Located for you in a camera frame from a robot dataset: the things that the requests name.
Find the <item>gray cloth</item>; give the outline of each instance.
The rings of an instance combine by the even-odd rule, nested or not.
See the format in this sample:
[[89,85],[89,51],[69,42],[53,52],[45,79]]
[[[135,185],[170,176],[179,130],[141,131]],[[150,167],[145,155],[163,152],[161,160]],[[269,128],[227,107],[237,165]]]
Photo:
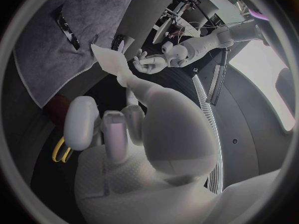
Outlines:
[[[48,0],[30,20],[14,50],[18,73],[42,108],[72,78],[96,62],[92,43],[111,48],[131,0]],[[77,37],[76,50],[55,19],[57,8]]]

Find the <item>white robotic arm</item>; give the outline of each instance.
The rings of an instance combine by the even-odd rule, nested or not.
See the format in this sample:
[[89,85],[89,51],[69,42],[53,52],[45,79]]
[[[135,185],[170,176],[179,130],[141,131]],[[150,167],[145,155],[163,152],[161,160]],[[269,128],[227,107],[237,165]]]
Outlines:
[[230,47],[235,42],[248,40],[263,40],[267,44],[254,20],[231,27],[221,26],[207,36],[193,37],[176,46],[168,41],[162,47],[164,55],[146,57],[144,52],[143,56],[135,57],[133,64],[138,71],[153,74],[166,66],[184,67],[199,60],[210,50]]

